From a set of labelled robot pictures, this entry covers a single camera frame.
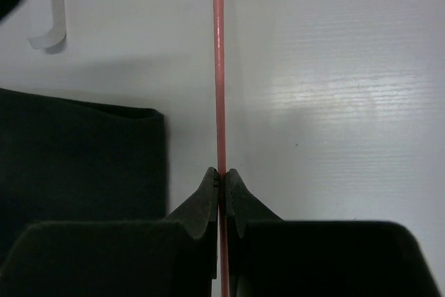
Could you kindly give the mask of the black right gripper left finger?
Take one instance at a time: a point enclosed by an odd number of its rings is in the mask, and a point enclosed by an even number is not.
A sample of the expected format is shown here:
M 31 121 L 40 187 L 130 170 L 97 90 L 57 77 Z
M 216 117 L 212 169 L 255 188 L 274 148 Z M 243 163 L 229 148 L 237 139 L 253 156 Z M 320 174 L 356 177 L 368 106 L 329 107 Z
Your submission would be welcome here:
M 179 223 L 194 239 L 199 240 L 216 228 L 218 222 L 219 174 L 210 167 L 197 190 L 184 200 L 162 222 Z

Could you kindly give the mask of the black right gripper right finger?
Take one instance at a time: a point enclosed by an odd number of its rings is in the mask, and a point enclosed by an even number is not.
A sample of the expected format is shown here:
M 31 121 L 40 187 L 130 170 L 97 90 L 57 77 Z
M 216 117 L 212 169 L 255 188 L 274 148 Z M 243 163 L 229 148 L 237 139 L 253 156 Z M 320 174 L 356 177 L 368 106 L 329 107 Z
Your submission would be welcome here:
M 245 185 L 236 169 L 225 175 L 227 234 L 229 239 L 242 239 L 246 227 L 254 221 L 282 221 Z

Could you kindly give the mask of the black trousers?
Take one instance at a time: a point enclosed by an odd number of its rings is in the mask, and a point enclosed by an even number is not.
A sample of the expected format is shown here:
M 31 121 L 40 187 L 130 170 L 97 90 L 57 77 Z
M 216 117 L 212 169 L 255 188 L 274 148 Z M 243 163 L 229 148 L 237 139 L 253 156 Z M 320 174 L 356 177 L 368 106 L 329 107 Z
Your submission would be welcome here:
M 30 223 L 163 218 L 165 118 L 154 109 L 1 91 L 1 256 Z

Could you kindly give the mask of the pink wire hanger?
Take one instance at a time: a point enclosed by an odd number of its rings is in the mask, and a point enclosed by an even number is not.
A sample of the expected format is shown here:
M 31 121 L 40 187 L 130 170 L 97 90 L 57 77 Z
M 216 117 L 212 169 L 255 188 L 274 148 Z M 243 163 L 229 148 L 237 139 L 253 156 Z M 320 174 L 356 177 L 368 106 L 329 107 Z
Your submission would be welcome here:
M 220 221 L 220 273 L 221 295 L 229 295 L 229 256 L 227 241 L 227 222 L 225 214 L 225 185 L 227 172 L 226 126 L 225 126 L 225 34 L 224 0 L 213 0 L 214 63 L 216 86 L 216 139 L 217 171 L 220 184 L 218 213 Z

